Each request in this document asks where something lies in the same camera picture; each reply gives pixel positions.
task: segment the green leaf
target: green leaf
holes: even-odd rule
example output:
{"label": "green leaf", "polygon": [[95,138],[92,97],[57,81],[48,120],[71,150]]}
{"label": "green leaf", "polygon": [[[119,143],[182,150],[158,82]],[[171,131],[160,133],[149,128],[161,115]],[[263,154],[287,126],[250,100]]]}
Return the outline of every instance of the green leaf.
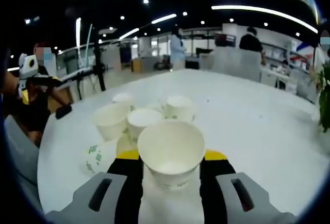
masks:
{"label": "green leaf", "polygon": [[330,65],[328,64],[325,64],[323,66],[323,70],[324,70],[324,78],[325,80],[330,80]]}
{"label": "green leaf", "polygon": [[327,86],[320,95],[320,124],[324,132],[330,128],[330,86]]}

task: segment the ceiling light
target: ceiling light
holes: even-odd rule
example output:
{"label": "ceiling light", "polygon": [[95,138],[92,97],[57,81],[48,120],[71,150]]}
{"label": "ceiling light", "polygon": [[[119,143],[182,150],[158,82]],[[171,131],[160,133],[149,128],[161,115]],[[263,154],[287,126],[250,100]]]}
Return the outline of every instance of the ceiling light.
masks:
{"label": "ceiling light", "polygon": [[168,19],[174,18],[174,17],[176,17],[176,14],[170,14],[170,15],[164,16],[164,17],[162,17],[162,18],[156,19],[156,20],[152,21],[151,23],[152,23],[152,24],[156,24],[156,23],[158,23],[158,22],[162,22],[162,21],[165,21],[165,20],[168,20]]}
{"label": "ceiling light", "polygon": [[130,35],[132,35],[133,33],[137,32],[137,31],[139,31],[139,28],[135,28],[132,31],[129,31],[128,33],[120,36],[119,39],[120,40],[125,39],[127,36],[130,36]]}
{"label": "ceiling light", "polygon": [[76,45],[80,48],[80,27],[81,27],[81,18],[76,20]]}
{"label": "ceiling light", "polygon": [[19,67],[14,67],[14,68],[8,68],[7,71],[17,71],[19,70]]}
{"label": "ceiling light", "polygon": [[309,24],[307,24],[306,22],[303,22],[293,16],[290,16],[288,14],[284,14],[282,12],[278,12],[275,10],[271,10],[271,9],[265,9],[265,8],[259,8],[259,7],[252,7],[252,6],[243,6],[243,5],[218,5],[218,6],[212,6],[211,7],[213,10],[219,10],[219,9],[242,9],[242,10],[252,10],[252,11],[259,11],[259,12],[264,12],[264,13],[268,13],[268,14],[274,14],[274,15],[278,15],[281,16],[283,18],[292,20],[294,22],[299,23],[300,25],[303,25],[304,27],[307,27],[308,29],[312,30],[315,33],[318,33],[318,30],[312,26],[310,26]]}

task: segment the led strip light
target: led strip light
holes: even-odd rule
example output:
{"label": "led strip light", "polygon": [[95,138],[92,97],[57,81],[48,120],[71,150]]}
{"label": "led strip light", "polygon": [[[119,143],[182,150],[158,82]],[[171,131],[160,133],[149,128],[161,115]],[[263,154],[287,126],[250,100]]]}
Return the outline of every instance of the led strip light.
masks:
{"label": "led strip light", "polygon": [[288,14],[284,14],[272,9],[265,9],[265,8],[259,8],[259,7],[252,7],[252,6],[243,6],[243,5],[218,5],[218,6],[212,6],[211,7],[213,10],[219,10],[219,9],[240,9],[240,10],[252,10],[252,11],[259,11],[263,13],[268,13],[268,14],[274,14],[281,16],[283,18],[292,20],[293,22],[297,22],[300,25],[303,25],[304,27],[310,29],[314,33],[318,33],[318,30],[311,25],[307,24],[306,22],[303,22],[302,20],[299,20],[293,16],[290,16]]}

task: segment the person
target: person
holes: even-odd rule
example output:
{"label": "person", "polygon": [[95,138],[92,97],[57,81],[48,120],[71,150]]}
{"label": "person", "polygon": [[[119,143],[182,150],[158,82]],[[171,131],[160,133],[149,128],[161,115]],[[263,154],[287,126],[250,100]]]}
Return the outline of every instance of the person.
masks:
{"label": "person", "polygon": [[[44,53],[43,43],[38,43],[34,47],[34,54],[37,57],[38,73],[48,75],[47,69],[42,64],[42,57],[47,57]],[[48,109],[48,96],[51,96],[62,106],[68,103],[61,97],[54,87],[48,87],[46,90],[41,86],[34,85],[27,80],[26,86],[29,95],[29,104],[23,104],[18,98],[19,78],[14,77],[10,72],[5,74],[5,80],[8,83],[4,86],[4,106],[7,108],[7,114],[14,117],[17,124],[24,133],[36,145],[40,146],[42,134],[45,129],[48,118],[51,114]]]}
{"label": "person", "polygon": [[289,75],[290,67],[288,60],[283,60],[283,62],[277,67],[276,71],[284,75]]}
{"label": "person", "polygon": [[183,31],[181,28],[175,26],[172,30],[171,36],[171,63],[173,70],[181,70],[185,68],[186,48],[182,42]]}
{"label": "person", "polygon": [[241,38],[239,48],[261,53],[261,64],[266,65],[265,54],[261,42],[257,38],[257,30],[254,27],[247,28],[247,34]]}

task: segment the chair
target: chair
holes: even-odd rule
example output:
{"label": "chair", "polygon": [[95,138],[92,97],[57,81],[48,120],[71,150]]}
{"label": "chair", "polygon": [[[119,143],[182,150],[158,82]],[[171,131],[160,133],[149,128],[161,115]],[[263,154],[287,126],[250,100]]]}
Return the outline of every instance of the chair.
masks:
{"label": "chair", "polygon": [[16,170],[37,185],[39,148],[24,134],[11,115],[5,120],[5,129],[9,153]]}
{"label": "chair", "polygon": [[217,47],[214,52],[213,72],[260,82],[260,53],[233,47]]}
{"label": "chair", "polygon": [[9,153],[16,171],[16,180],[30,204],[39,213],[43,213],[37,187],[39,149],[24,134],[11,115],[5,120],[5,129]]}
{"label": "chair", "polygon": [[269,74],[267,71],[261,71],[261,83],[275,87],[277,82],[277,76]]}

